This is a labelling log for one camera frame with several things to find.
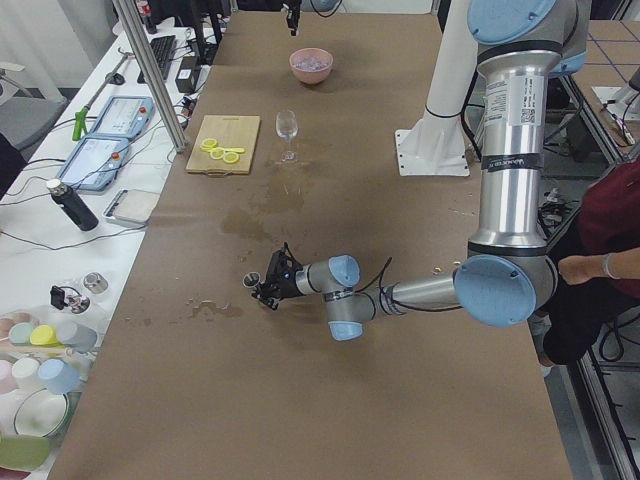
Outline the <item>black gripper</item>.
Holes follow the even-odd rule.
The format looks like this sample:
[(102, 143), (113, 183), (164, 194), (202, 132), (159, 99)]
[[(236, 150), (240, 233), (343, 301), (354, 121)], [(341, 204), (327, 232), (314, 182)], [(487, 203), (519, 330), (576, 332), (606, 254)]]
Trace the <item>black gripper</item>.
[(289, 280), (269, 281), (253, 287), (251, 295), (273, 311), (278, 309), (279, 301), (300, 296), (295, 275)]
[(286, 20), (290, 34), (295, 37), (298, 35), (298, 22), (301, 13), (301, 0), (285, 0), (283, 6), (286, 9)]

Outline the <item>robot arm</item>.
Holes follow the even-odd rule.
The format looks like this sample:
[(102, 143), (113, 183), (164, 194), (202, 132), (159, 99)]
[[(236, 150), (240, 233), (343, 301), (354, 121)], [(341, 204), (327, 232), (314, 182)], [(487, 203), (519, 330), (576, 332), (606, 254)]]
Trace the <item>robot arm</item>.
[(305, 265), (282, 247), (265, 274), (244, 277), (253, 298), (276, 308), (321, 295), (338, 341), (411, 311), (461, 308), (494, 327), (526, 321), (558, 284), (537, 226), (548, 82), (583, 66), (590, 10), (587, 1), (451, 3), (423, 116), (397, 132), (396, 156), (405, 176), (462, 174), (466, 96), (484, 80), (478, 226), (453, 273), (364, 290), (353, 257)]
[(282, 2), (286, 13), (286, 23), (291, 36), (299, 34), (299, 22), (302, 12), (312, 12), (322, 18), (334, 15), (342, 5), (342, 0), (286, 0)]

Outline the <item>person's hand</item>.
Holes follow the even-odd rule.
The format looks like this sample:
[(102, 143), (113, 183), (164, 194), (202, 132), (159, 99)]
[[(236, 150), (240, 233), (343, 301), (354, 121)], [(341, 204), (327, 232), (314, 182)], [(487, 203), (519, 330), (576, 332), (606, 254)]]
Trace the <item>person's hand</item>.
[(558, 270), (567, 284), (579, 285), (606, 276), (604, 259), (604, 255), (572, 255), (559, 261)]

